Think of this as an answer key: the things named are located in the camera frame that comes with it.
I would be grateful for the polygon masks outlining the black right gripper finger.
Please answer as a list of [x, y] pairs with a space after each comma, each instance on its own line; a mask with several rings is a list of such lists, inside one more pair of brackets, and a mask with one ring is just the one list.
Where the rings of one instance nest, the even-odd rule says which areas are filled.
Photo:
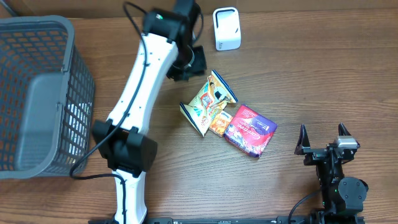
[[308, 139], [307, 130], [304, 124], [300, 127], [300, 134], [298, 138], [298, 142], [294, 151], [295, 155], [305, 155], [308, 154], [311, 150], [310, 141]]
[[340, 123], [338, 125], [338, 135], [339, 136], [350, 136], [351, 134], [349, 133], [349, 131], [347, 130], [345, 125], [343, 123]]

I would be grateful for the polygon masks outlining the yellow snack bag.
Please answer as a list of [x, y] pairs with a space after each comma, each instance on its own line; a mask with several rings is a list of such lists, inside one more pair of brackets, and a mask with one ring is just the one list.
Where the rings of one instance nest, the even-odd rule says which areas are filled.
[[227, 104], [237, 102], [236, 95], [224, 78], [216, 70], [212, 70], [211, 75], [206, 78], [206, 83], [191, 102], [187, 105], [180, 102], [180, 112], [204, 137], [210, 124]]

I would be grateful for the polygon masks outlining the red purple pad package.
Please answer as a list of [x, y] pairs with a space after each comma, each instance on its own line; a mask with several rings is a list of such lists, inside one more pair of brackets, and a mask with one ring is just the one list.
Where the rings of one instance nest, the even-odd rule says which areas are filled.
[[224, 138], [251, 157], [261, 157], [277, 124], [241, 105], [229, 123]]

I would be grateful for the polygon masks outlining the orange tissue packet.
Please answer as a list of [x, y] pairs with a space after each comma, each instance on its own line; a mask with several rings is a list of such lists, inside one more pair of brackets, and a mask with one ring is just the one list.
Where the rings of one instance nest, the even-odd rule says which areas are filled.
[[215, 116], [214, 120], [210, 124], [209, 129], [215, 134], [217, 134], [219, 137], [223, 137], [232, 119], [233, 116], [231, 116], [225, 111], [221, 111], [219, 114]]

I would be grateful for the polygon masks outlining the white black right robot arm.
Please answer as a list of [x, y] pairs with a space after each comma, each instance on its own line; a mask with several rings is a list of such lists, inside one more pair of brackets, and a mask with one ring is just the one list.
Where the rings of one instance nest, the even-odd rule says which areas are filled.
[[[367, 183], [343, 173], [343, 165], [354, 160], [360, 143], [343, 123], [338, 125], [338, 136], [321, 149], [312, 149], [304, 125], [300, 127], [294, 154], [304, 156], [303, 164], [315, 166], [320, 189], [297, 202], [288, 216], [288, 223], [364, 223], [358, 213], [363, 211], [369, 187]], [[303, 220], [293, 217], [294, 211], [306, 200], [321, 194], [322, 209], [316, 209]]]

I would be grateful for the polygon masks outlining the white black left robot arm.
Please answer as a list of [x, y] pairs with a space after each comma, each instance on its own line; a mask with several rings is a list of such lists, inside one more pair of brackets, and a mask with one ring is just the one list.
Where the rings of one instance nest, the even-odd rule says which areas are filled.
[[117, 209], [110, 223], [144, 223], [147, 171], [157, 143], [147, 137], [152, 109], [165, 78], [187, 81], [207, 69], [203, 47], [193, 30], [203, 13], [195, 1], [177, 1], [171, 11], [144, 13], [136, 61], [106, 121], [95, 121], [94, 150], [106, 159], [116, 183]]

